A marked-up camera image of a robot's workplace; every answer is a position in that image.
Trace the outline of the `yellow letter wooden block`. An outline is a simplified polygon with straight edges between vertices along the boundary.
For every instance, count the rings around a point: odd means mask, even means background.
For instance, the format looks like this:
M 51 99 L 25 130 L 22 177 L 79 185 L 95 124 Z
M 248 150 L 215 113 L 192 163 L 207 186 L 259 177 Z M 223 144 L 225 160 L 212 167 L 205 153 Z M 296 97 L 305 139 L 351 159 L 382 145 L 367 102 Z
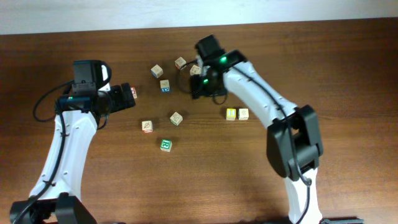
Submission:
M 226 109 L 226 120 L 233 121 L 236 119 L 236 110 L 234 108 Z

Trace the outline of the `leaf picture wooden block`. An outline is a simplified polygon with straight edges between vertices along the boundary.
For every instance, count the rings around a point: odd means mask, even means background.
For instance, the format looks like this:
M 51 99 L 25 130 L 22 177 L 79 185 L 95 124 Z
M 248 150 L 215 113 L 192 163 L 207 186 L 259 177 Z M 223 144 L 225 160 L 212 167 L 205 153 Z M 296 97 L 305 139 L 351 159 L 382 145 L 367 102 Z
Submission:
M 142 122 L 142 131 L 144 133 L 152 133 L 154 130 L 152 121 L 143 121 Z

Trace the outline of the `plain white wooden block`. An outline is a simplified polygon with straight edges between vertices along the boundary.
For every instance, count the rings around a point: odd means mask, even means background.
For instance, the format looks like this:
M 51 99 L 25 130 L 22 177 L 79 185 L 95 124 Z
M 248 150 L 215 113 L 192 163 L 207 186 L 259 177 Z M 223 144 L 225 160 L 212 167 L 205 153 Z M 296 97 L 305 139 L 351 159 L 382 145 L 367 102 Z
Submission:
M 248 120 L 249 119 L 249 110 L 247 108 L 240 108 L 238 110 L 238 119 L 239 120 Z

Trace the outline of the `green sided picture block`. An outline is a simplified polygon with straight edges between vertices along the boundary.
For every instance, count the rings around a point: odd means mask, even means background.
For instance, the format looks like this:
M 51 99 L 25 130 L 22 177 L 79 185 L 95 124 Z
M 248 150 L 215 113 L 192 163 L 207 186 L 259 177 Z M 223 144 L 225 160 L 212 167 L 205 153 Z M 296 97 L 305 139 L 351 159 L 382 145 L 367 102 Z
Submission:
M 172 116 L 170 117 L 170 121 L 171 121 L 174 125 L 178 126 L 178 125 L 183 121 L 183 117 L 182 117 L 182 115 L 180 115 L 179 113 L 174 112 L 174 113 L 172 114 Z

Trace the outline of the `green letter R block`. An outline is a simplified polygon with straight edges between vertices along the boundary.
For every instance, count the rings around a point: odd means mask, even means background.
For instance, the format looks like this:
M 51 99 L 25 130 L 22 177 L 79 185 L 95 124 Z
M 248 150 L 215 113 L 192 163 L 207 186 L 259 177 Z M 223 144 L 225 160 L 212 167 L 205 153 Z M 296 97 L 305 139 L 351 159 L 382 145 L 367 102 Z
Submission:
M 163 139 L 160 144 L 160 150 L 170 152 L 172 148 L 172 141 L 169 139 Z

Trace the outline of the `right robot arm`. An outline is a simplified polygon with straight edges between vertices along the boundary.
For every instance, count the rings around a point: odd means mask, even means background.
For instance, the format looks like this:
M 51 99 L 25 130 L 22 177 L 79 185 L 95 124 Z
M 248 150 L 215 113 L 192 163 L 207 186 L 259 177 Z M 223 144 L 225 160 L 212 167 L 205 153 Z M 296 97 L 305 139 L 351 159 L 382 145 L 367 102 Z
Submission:
M 190 79 L 194 99 L 236 95 L 267 130 L 266 154 L 283 178 L 291 223 L 320 223 L 316 177 L 323 154 L 318 116 L 276 92 L 238 50 L 226 52 L 215 36 L 195 44 L 201 74 Z

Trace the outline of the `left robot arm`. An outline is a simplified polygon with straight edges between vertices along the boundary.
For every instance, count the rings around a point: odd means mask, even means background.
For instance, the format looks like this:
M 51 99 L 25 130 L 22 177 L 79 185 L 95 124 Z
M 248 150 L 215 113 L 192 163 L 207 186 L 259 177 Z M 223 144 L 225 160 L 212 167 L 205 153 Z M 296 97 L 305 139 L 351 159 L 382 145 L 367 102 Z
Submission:
M 128 83 L 110 86 L 112 70 L 101 60 L 73 63 L 74 79 L 55 101 L 55 130 L 41 175 L 29 198 L 12 204 L 10 222 L 96 223 L 81 202 L 81 181 L 88 148 L 110 114 L 136 102 Z

